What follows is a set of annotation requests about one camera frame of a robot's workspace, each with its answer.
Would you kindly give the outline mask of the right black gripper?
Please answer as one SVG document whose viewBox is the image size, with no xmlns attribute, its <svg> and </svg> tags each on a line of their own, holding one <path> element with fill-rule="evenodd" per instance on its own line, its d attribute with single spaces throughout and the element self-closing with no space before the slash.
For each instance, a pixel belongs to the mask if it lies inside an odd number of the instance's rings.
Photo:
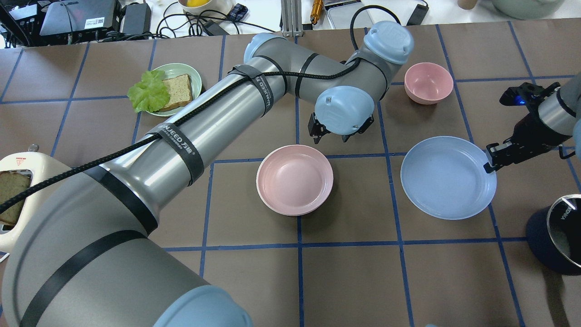
<svg viewBox="0 0 581 327">
<path fill-rule="evenodd" d="M 486 145 L 488 162 L 483 165 L 487 174 L 497 172 L 503 164 L 519 164 L 545 154 L 564 142 L 564 135 L 552 130 L 540 118 L 540 105 L 556 94 L 560 83 L 542 86 L 522 83 L 509 87 L 500 97 L 504 106 L 525 106 L 528 114 L 514 127 L 511 137 L 500 143 Z"/>
</svg>

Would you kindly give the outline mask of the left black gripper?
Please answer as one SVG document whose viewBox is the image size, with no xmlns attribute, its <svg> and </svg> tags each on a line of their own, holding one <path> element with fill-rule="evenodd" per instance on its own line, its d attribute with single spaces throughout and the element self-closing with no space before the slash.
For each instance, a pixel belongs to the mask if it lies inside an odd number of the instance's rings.
<svg viewBox="0 0 581 327">
<path fill-rule="evenodd" d="M 352 136 L 365 133 L 374 122 L 375 122 L 374 117 L 370 116 L 369 118 L 367 118 L 367 120 L 365 120 L 362 126 L 356 129 L 354 133 L 342 135 L 341 136 L 342 142 L 346 143 Z M 331 133 L 323 124 L 321 124 L 321 122 L 317 119 L 315 113 L 312 113 L 309 118 L 308 132 L 309 136 L 313 139 L 315 144 L 319 144 L 323 136 Z"/>
</svg>

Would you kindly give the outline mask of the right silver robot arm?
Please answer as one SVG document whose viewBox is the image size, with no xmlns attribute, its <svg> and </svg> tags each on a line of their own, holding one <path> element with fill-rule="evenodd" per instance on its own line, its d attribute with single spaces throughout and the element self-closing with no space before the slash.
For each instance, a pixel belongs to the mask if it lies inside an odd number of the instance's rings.
<svg viewBox="0 0 581 327">
<path fill-rule="evenodd" d="M 488 162 L 483 166 L 486 173 L 496 172 L 505 166 L 520 164 L 539 155 L 559 148 L 574 135 L 580 121 L 579 73 L 561 85 L 558 82 L 548 87 L 522 83 L 509 87 L 499 99 L 503 106 L 525 106 L 528 114 L 515 124 L 513 133 L 502 143 L 486 145 Z"/>
</svg>

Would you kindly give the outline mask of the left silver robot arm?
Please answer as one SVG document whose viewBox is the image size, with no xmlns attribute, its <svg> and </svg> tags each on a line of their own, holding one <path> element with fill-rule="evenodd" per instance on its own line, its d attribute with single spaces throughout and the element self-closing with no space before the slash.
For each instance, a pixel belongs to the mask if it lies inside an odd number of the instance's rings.
<svg viewBox="0 0 581 327">
<path fill-rule="evenodd" d="M 3 203 L 2 211 L 59 184 L 9 250 L 8 325 L 253 326 L 226 291 L 148 238 L 161 209 L 286 93 L 314 103 L 324 133 L 361 132 L 413 50 L 413 36 L 394 21 L 375 23 L 346 64 L 260 33 L 243 64 L 139 142 Z"/>
</svg>

